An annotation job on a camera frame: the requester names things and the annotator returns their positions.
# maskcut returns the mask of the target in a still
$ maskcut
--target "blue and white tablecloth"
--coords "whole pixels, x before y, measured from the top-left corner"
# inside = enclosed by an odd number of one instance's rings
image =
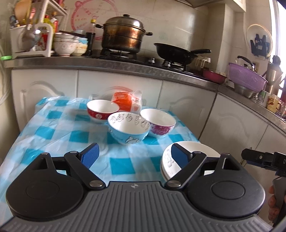
[[[122,146],[98,125],[86,111],[87,99],[43,98],[36,114],[23,129],[0,167],[0,225],[12,217],[5,194],[11,182],[42,152],[52,157],[68,151],[82,151],[98,143],[100,156],[90,170],[107,185],[109,181],[164,182],[160,159],[168,145],[178,141],[198,141],[176,117],[173,131],[160,139],[147,136],[140,143]]]

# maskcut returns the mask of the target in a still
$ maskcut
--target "range hood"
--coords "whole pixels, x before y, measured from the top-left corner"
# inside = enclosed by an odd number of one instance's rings
[[[221,0],[185,0],[190,3],[193,8],[201,7],[210,3],[220,2]]]

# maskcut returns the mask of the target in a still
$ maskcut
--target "black wok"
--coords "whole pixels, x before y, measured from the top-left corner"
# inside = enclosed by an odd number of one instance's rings
[[[158,55],[162,59],[182,65],[190,64],[194,58],[198,57],[196,54],[211,53],[210,49],[188,51],[180,47],[163,43],[154,43],[154,45],[157,48]]]

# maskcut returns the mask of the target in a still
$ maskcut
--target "orange package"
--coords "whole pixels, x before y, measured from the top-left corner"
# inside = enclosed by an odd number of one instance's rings
[[[117,103],[121,111],[139,114],[142,108],[142,92],[116,92],[111,101]]]

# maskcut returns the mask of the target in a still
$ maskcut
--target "countertop edge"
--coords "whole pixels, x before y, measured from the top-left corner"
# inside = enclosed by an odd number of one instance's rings
[[[110,61],[104,59],[94,59],[86,57],[29,57],[7,60],[4,62],[6,68],[11,69],[72,69],[86,71],[103,71],[124,75],[140,76],[163,81],[170,81],[184,85],[194,86],[218,92],[234,101],[239,102],[261,117],[265,118],[269,124],[272,123],[286,135],[286,122],[270,112],[263,106],[249,100],[244,96],[235,93],[231,88],[218,85],[197,77],[190,77],[185,74],[160,69],[152,66],[133,64],[120,61]]]

